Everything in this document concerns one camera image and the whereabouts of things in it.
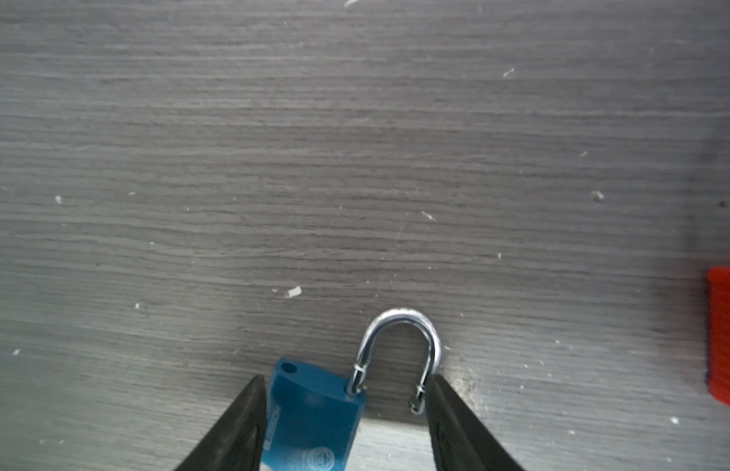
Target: gray wood grain surface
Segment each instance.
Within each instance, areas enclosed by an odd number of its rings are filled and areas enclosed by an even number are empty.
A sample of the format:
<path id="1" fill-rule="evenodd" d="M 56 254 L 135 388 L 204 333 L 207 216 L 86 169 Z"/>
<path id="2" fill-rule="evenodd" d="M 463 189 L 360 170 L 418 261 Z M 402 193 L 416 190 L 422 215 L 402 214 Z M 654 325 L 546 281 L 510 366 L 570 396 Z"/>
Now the gray wood grain surface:
<path id="1" fill-rule="evenodd" d="M 530 471 L 730 469 L 717 264 L 730 1 L 0 0 L 1 470 L 171 469 L 395 306 Z M 423 348 L 352 467 L 430 462 Z"/>

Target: white speck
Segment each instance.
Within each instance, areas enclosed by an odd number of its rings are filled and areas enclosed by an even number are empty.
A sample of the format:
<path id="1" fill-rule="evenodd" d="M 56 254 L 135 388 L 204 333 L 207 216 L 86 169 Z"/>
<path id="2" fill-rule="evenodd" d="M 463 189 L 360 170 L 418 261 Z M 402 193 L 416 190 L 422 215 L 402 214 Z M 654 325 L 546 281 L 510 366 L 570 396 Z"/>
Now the white speck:
<path id="1" fill-rule="evenodd" d="M 284 295 L 285 298 L 294 298 L 295 296 L 299 296 L 303 294 L 303 289 L 300 287 L 295 287 L 287 291 L 287 293 Z"/>

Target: padlock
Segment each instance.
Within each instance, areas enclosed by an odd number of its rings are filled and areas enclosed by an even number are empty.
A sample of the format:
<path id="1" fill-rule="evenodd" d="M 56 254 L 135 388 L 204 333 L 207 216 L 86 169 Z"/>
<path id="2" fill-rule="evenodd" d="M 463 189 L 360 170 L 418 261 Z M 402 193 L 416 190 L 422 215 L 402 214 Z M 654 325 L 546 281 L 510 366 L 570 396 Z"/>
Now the padlock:
<path id="1" fill-rule="evenodd" d="M 343 471 L 365 408 L 365 378 L 381 330 L 415 325 L 427 339 L 427 360 L 415 394 L 413 414 L 425 410 L 425 382 L 438 372 L 441 340 L 431 321 L 407 308 L 387 310 L 368 326 L 349 379 L 318 366 L 278 360 L 268 391 L 263 462 L 274 471 Z"/>

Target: blue padlock body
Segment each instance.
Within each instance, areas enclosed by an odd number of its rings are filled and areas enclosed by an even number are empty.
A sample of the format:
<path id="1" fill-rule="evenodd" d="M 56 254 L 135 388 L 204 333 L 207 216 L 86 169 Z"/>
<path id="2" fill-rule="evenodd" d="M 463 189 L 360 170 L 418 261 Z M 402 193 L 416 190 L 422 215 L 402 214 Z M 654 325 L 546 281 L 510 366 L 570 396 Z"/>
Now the blue padlock body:
<path id="1" fill-rule="evenodd" d="M 282 358 L 268 391 L 263 462 L 274 471 L 344 471 L 365 409 L 365 392 L 350 396 L 347 380 Z"/>

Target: red object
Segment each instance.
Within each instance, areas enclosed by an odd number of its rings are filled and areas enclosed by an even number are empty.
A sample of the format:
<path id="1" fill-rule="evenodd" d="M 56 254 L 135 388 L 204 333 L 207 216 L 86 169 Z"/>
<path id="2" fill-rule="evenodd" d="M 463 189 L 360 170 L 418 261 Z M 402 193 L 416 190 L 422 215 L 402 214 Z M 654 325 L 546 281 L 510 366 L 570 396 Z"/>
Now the red object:
<path id="1" fill-rule="evenodd" d="M 710 375 L 708 388 L 730 407 L 730 267 L 714 267 L 710 283 Z"/>

